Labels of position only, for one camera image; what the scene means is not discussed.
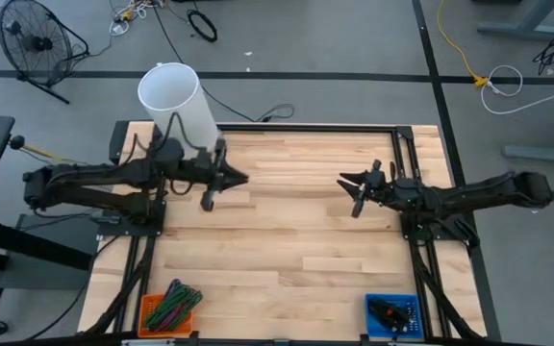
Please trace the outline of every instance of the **concrete floor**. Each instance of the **concrete floor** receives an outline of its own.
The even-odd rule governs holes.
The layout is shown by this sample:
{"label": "concrete floor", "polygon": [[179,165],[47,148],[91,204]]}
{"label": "concrete floor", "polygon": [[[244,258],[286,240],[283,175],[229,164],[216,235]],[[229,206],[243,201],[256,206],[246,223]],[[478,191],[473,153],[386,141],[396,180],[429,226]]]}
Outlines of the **concrete floor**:
{"label": "concrete floor", "polygon": [[[113,0],[115,5],[123,0]],[[77,30],[97,52],[108,44],[107,1],[43,0],[61,20]],[[478,20],[518,21],[533,5],[481,5],[447,0],[444,28],[459,42],[478,74],[498,64],[511,64],[526,77],[537,76],[531,60],[545,42],[480,35]],[[422,1],[429,35],[442,76],[465,76],[458,54],[440,36],[435,24],[439,0]],[[219,30],[215,44],[191,37],[191,28],[162,11],[162,19],[188,64],[199,71],[349,72],[428,75],[412,2],[403,0],[231,0],[200,2]],[[184,14],[187,4],[175,4]],[[146,71],[157,62],[173,62],[155,14],[132,23],[113,48],[80,65],[84,71]],[[554,12],[547,23],[554,25]],[[245,52],[253,52],[247,57]],[[544,78],[554,77],[544,73]],[[12,70],[0,48],[0,70]],[[139,78],[72,78],[55,86],[72,104],[11,78],[0,78],[0,115],[16,118],[13,132],[31,144],[76,160],[107,159],[116,120],[147,115],[136,96]],[[296,106],[294,122],[441,125],[430,83],[336,80],[203,80],[216,97],[250,115],[279,103]],[[554,163],[509,160],[500,150],[508,144],[554,146],[554,100],[511,117],[486,112],[471,85],[442,85],[465,177],[475,182],[506,170],[546,174],[554,188]],[[541,99],[554,86],[525,86],[513,99],[489,96],[499,109]],[[218,121],[238,121],[211,104]],[[13,225],[27,212],[22,202],[23,172],[40,167],[23,154],[8,151],[0,163],[0,222]],[[554,345],[554,204],[538,213],[517,208],[476,212],[494,309],[503,340]],[[0,341],[33,334],[58,316],[74,291],[9,290],[0,305],[0,319],[12,329]],[[78,304],[47,335],[73,334]]]}

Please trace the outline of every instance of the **wooden tabletop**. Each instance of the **wooden tabletop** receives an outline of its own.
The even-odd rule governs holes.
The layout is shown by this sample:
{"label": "wooden tabletop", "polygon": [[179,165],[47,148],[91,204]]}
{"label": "wooden tabletop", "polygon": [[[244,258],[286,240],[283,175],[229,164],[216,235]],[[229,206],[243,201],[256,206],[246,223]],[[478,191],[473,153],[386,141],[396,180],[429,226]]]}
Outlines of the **wooden tabletop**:
{"label": "wooden tabletop", "polygon": [[[152,129],[152,122],[130,123],[121,157],[134,133],[146,146]],[[437,127],[413,130],[423,182],[451,186]],[[358,340],[366,333],[366,293],[416,293],[396,212],[368,204],[354,219],[351,199],[335,182],[340,172],[369,169],[374,159],[388,167],[390,136],[224,136],[228,162],[250,175],[249,184],[216,195],[212,212],[200,208],[203,186],[184,197],[166,196],[148,287],[163,293],[178,278],[202,290],[204,300],[194,310],[201,337]],[[79,330],[91,326],[120,289],[129,244],[129,237],[118,239],[95,262]],[[474,331],[486,334],[466,248],[457,241],[437,241],[436,248],[446,295]],[[124,330],[131,329],[136,297],[133,292]],[[438,334],[433,298],[429,306]]]}

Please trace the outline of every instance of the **orange bin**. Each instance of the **orange bin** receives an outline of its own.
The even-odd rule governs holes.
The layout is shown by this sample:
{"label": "orange bin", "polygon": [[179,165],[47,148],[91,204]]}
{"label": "orange bin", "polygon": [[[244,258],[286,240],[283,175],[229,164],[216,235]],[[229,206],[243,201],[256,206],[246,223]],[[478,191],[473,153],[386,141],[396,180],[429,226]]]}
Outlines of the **orange bin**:
{"label": "orange bin", "polygon": [[145,294],[140,301],[140,317],[138,325],[138,337],[189,337],[193,331],[193,311],[190,311],[188,316],[181,322],[174,331],[170,332],[151,332],[144,325],[146,317],[155,310],[164,298],[163,294]]}

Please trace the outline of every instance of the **white cup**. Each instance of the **white cup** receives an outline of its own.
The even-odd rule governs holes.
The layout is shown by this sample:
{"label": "white cup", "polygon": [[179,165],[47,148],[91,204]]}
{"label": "white cup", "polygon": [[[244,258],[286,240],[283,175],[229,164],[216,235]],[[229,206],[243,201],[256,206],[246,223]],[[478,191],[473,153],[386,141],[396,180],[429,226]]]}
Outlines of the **white cup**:
{"label": "white cup", "polygon": [[179,113],[183,129],[175,117],[168,136],[181,142],[186,159],[195,158],[197,154],[189,144],[206,147],[209,152],[213,150],[219,130],[200,80],[191,67],[177,62],[158,64],[142,77],[138,98],[163,135],[166,135],[172,114]]}

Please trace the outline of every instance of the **blue bin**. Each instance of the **blue bin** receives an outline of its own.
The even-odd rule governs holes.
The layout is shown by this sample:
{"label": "blue bin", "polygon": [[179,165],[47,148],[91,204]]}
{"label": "blue bin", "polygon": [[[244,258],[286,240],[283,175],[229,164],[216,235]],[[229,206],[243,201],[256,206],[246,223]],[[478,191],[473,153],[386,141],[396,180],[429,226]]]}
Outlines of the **blue bin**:
{"label": "blue bin", "polygon": [[418,307],[418,298],[415,294],[380,294],[380,293],[367,293],[365,295],[365,317],[366,317],[366,333],[372,337],[385,337],[392,338],[394,332],[384,328],[378,322],[375,317],[369,314],[369,300],[377,298],[389,302],[400,308],[404,308],[410,314],[410,323],[408,324],[408,331],[400,333],[399,339],[423,339],[421,321],[420,321],[420,308]]}

